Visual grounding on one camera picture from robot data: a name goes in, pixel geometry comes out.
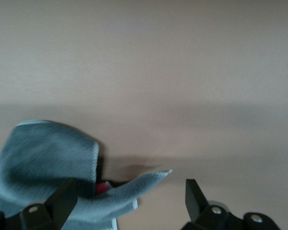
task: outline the red object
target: red object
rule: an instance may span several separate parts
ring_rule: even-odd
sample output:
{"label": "red object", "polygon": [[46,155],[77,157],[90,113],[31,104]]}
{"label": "red object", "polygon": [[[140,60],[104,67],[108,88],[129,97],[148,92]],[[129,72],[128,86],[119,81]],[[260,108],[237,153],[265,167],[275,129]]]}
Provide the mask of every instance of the red object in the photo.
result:
{"label": "red object", "polygon": [[96,185],[96,195],[102,194],[109,190],[105,182]]}

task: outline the microfiber cloth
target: microfiber cloth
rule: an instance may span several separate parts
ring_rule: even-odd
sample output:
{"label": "microfiber cloth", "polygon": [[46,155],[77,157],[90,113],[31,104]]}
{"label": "microfiber cloth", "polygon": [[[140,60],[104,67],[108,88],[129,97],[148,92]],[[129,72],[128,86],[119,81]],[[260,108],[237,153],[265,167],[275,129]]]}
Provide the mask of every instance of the microfiber cloth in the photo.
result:
{"label": "microfiber cloth", "polygon": [[82,132],[51,121],[17,125],[0,155],[0,211],[12,216],[46,200],[67,177],[77,178],[78,202],[63,230],[116,230],[116,218],[171,170],[150,172],[96,195],[99,145]]}

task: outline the screw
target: screw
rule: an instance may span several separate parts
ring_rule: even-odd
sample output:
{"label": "screw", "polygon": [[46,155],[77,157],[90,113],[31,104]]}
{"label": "screw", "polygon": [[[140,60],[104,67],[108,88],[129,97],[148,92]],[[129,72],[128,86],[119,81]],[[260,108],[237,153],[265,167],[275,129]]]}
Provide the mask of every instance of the screw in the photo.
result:
{"label": "screw", "polygon": [[215,213],[215,214],[221,214],[222,213],[221,209],[218,207],[213,207],[211,209],[211,211],[213,211],[213,213]]}
{"label": "screw", "polygon": [[28,212],[35,212],[36,210],[38,210],[38,206],[33,206],[29,208]]}
{"label": "screw", "polygon": [[263,222],[263,219],[260,216],[255,215],[255,214],[251,215],[251,219],[253,221],[257,222],[257,223],[262,223]]}

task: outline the gray background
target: gray background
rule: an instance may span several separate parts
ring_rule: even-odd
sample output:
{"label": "gray background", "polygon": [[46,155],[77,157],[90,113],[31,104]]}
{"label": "gray background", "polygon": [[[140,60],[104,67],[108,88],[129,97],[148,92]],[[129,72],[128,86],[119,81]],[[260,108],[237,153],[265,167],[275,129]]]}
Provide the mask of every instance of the gray background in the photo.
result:
{"label": "gray background", "polygon": [[173,173],[121,230],[177,230],[186,178],[288,230],[288,1],[0,1],[0,150],[27,119],[102,143],[104,178]]}

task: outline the bolt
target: bolt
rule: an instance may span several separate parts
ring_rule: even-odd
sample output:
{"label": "bolt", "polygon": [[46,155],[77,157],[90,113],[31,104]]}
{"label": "bolt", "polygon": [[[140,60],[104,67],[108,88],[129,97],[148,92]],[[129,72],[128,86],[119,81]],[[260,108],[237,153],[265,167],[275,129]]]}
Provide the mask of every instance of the bolt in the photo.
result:
{"label": "bolt", "polygon": [[221,209],[218,207],[213,207],[211,209],[211,211],[213,211],[213,213],[215,213],[215,214],[221,214],[222,213]]}
{"label": "bolt", "polygon": [[263,219],[260,216],[255,215],[255,214],[251,215],[251,219],[253,221],[257,222],[257,223],[262,223],[263,222]]}
{"label": "bolt", "polygon": [[36,210],[38,210],[38,206],[33,206],[29,208],[28,212],[35,212]]}

